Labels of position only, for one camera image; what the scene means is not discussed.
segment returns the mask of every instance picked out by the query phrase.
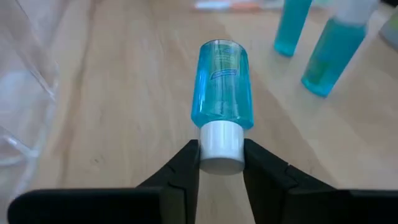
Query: blue liquid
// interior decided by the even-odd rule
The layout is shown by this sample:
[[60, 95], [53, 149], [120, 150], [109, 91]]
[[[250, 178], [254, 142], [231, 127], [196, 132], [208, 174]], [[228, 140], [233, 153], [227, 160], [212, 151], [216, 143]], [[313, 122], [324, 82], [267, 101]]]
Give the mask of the blue liquid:
[[199, 128], [219, 120], [253, 127], [248, 55], [240, 45], [213, 40], [201, 47], [191, 119]]
[[293, 56], [311, 2], [312, 0], [285, 0], [274, 43], [278, 53], [287, 57]]
[[326, 97], [366, 36], [366, 25], [329, 19], [302, 78], [312, 93]]

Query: transparent acrylic box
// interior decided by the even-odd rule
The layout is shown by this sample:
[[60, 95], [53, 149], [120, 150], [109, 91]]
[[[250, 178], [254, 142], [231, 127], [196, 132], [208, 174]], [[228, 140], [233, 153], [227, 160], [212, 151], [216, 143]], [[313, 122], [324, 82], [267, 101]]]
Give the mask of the transparent acrylic box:
[[58, 67], [17, 0], [0, 1], [0, 223], [45, 145]]

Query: table surface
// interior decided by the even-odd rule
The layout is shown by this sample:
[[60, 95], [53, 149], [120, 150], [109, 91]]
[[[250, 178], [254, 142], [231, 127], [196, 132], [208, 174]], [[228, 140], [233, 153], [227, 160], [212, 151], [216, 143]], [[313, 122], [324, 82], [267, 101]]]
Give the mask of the table surface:
[[[300, 83], [328, 19], [312, 10], [296, 54], [272, 44], [280, 11], [203, 13], [187, 0], [72, 1], [52, 52], [58, 108], [32, 189], [134, 187], [189, 139], [200, 46], [232, 39], [251, 69], [254, 127], [247, 138], [338, 188], [398, 189], [398, 53], [369, 35], [327, 98]], [[254, 223], [241, 174], [201, 172], [198, 223]]]

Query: blue bottle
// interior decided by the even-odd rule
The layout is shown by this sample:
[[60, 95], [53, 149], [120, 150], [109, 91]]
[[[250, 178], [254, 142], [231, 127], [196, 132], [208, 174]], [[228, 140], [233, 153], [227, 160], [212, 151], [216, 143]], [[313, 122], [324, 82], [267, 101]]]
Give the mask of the blue bottle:
[[248, 55], [230, 40], [200, 49], [192, 103], [200, 128], [201, 169], [229, 175], [244, 168], [244, 130], [254, 125]]
[[285, 0], [274, 43], [278, 53], [286, 57], [293, 56], [311, 2], [312, 0]]
[[378, 0], [344, 0], [329, 19], [302, 77], [312, 93], [327, 97], [366, 36]]

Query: white bottle cap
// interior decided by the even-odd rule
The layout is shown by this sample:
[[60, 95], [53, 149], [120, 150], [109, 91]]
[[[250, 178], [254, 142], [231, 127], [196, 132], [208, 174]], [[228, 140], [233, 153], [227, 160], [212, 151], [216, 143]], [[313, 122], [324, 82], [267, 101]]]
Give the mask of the white bottle cap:
[[363, 25], [368, 23], [378, 3], [379, 0], [341, 0], [335, 17], [347, 24]]
[[244, 169], [243, 128], [231, 121], [212, 121], [200, 129], [200, 168], [232, 175]]

